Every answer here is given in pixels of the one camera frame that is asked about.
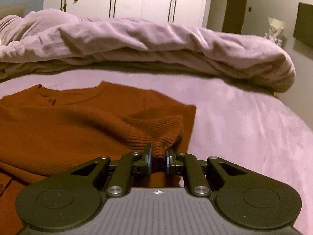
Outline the rust brown knit cardigan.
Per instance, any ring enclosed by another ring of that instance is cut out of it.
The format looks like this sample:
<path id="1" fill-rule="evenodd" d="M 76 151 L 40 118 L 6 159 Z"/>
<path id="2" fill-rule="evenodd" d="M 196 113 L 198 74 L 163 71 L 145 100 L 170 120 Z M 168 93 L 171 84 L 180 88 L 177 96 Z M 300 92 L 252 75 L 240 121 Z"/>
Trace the rust brown knit cardigan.
<path id="1" fill-rule="evenodd" d="M 1 234 L 21 221 L 17 194 L 28 184 L 100 156 L 118 159 L 151 143 L 159 165 L 167 149 L 187 152 L 196 107 L 153 90 L 102 82 L 57 91 L 35 85 L 1 98 Z"/>

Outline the lilac bed sheet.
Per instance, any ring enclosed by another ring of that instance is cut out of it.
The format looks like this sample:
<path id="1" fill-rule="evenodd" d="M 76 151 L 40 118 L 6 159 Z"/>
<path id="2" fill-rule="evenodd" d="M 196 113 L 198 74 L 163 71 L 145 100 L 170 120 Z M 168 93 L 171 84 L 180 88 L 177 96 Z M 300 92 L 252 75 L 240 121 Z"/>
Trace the lilac bed sheet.
<path id="1" fill-rule="evenodd" d="M 295 226 L 312 234 L 312 129 L 270 94 L 219 78 L 79 69 L 8 80 L 1 84 L 1 96 L 38 84 L 67 90 L 91 88 L 102 81 L 155 90 L 195 105 L 189 153 L 199 159 L 216 155 L 289 184 L 302 199 Z"/>

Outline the wrapped flower bouquet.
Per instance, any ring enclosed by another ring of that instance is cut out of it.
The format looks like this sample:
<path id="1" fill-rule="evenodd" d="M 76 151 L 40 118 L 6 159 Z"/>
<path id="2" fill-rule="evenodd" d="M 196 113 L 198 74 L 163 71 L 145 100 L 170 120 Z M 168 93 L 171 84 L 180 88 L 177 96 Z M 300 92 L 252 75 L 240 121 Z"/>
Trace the wrapped flower bouquet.
<path id="1" fill-rule="evenodd" d="M 279 47 L 283 47 L 284 41 L 280 38 L 280 36 L 286 27 L 286 22 L 268 17 L 268 26 L 269 31 L 264 34 L 264 38 L 277 44 Z"/>

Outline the lilac crumpled duvet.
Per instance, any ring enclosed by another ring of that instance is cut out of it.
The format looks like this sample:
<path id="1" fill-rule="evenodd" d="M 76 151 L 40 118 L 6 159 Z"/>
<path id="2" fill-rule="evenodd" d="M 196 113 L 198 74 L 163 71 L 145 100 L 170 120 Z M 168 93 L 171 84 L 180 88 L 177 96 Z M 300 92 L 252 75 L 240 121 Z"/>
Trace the lilac crumpled duvet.
<path id="1" fill-rule="evenodd" d="M 258 36 L 56 9 L 1 20 L 1 81 L 106 61 L 231 77 L 275 92 L 288 91 L 296 78 L 290 56 Z"/>

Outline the dark door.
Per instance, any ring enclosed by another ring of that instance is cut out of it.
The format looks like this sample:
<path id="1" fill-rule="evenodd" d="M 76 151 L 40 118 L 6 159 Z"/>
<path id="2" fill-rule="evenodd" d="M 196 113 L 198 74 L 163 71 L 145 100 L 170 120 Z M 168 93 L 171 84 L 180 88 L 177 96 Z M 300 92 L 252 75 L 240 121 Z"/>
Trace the dark door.
<path id="1" fill-rule="evenodd" d="M 247 0 L 227 0 L 222 32 L 241 34 Z"/>

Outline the green upholstered headboard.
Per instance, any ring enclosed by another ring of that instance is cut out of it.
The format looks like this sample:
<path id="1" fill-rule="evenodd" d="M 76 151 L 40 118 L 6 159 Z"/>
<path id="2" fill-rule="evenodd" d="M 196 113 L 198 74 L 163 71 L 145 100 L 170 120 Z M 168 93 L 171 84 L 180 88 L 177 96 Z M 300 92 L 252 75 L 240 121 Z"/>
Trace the green upholstered headboard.
<path id="1" fill-rule="evenodd" d="M 0 19 L 3 19 L 9 15 L 16 15 L 24 17 L 26 5 L 24 3 L 14 4 L 0 8 Z"/>

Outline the black wall television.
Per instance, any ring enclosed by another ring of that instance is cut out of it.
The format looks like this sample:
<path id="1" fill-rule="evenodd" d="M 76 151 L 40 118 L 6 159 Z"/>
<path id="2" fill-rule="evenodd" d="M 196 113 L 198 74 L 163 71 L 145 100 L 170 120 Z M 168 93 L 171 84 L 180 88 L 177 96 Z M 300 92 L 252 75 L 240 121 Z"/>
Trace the black wall television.
<path id="1" fill-rule="evenodd" d="M 313 6 L 299 3 L 293 37 L 312 46 L 313 42 Z"/>

